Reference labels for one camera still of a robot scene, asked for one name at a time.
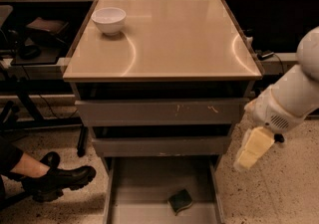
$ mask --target glossy beige tabletop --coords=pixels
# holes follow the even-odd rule
[[[261,77],[221,0],[99,0],[102,7],[124,9],[126,25],[108,37],[90,20],[65,81]]]

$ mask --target black pants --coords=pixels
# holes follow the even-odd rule
[[[21,159],[23,151],[0,136],[0,174],[6,175]]]

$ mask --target shoe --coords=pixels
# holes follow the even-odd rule
[[[26,177],[21,180],[24,190],[37,202],[50,202],[63,195],[63,189],[76,190],[88,185],[96,176],[92,166],[82,166],[73,170],[50,168],[40,178]]]
[[[41,160],[41,163],[48,165],[50,167],[58,167],[60,163],[60,156],[57,152],[51,151],[47,153]],[[24,175],[18,174],[18,173],[13,173],[13,172],[8,172],[7,174],[4,174],[11,180],[15,181],[21,181]]]

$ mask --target floor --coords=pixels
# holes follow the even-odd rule
[[[48,98],[48,102],[58,116],[68,116],[75,111],[72,100],[60,102]],[[37,105],[44,116],[50,116],[41,99]],[[319,223],[318,120],[306,120],[285,134],[285,143],[275,144],[250,171],[239,173],[232,163],[242,135],[249,127],[251,123],[245,116],[235,128],[231,146],[215,173],[225,223]],[[1,224],[103,222],[108,176],[90,138],[85,156],[77,156],[79,134],[79,127],[28,130],[27,136],[14,142],[36,158],[48,151],[57,151],[61,155],[60,167],[64,169],[92,165],[97,169],[97,176],[83,189],[66,189],[63,197],[50,203],[40,204],[26,198],[0,211]],[[5,177],[4,182],[9,196],[21,191],[21,184]]]

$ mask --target green sponge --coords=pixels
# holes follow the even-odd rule
[[[192,199],[188,194],[187,190],[181,190],[177,194],[171,196],[168,199],[168,204],[170,205],[172,211],[175,215],[183,209],[186,209],[191,206]]]

